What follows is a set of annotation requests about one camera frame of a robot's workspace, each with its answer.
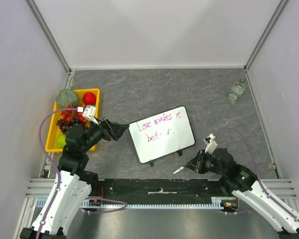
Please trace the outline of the white whiteboard black frame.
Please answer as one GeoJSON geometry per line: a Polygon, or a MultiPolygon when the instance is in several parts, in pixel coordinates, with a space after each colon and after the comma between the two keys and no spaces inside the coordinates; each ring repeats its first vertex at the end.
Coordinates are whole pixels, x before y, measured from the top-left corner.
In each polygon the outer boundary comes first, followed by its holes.
{"type": "Polygon", "coordinates": [[[184,150],[196,140],[185,106],[178,106],[129,124],[141,164],[184,150]]]}

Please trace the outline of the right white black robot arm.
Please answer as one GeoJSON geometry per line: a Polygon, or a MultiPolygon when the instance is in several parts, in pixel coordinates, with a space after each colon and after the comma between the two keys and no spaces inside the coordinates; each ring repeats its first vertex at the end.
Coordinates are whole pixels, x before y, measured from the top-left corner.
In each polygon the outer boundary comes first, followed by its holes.
{"type": "Polygon", "coordinates": [[[222,195],[233,195],[249,205],[277,231],[279,238],[299,239],[299,212],[273,194],[254,172],[237,163],[227,149],[218,148],[212,153],[202,149],[185,167],[199,174],[220,175],[218,190],[222,195]]]}

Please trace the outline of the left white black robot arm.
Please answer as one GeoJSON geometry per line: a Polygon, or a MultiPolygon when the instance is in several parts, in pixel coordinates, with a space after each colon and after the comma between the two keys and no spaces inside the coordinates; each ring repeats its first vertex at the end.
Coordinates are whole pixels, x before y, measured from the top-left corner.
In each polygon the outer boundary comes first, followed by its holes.
{"type": "Polygon", "coordinates": [[[74,124],[66,136],[52,190],[39,216],[31,227],[22,229],[22,239],[64,239],[69,227],[88,196],[99,192],[97,173],[85,170],[89,160],[87,151],[100,140],[119,140],[129,128],[127,124],[96,120],[85,130],[74,124]]]}

